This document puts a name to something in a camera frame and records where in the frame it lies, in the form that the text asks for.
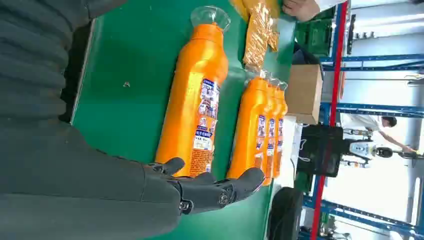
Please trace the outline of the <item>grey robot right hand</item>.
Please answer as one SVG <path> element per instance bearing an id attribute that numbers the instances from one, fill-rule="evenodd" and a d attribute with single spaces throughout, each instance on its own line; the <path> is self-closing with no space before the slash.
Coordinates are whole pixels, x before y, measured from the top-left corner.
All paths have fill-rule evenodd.
<path id="1" fill-rule="evenodd" d="M 3 240 L 135 240 L 171 232 L 182 215 L 220 210 L 252 195 L 258 168 L 236 179 L 173 177 L 180 158 L 143 164 L 90 147 L 60 122 L 0 123 Z"/>

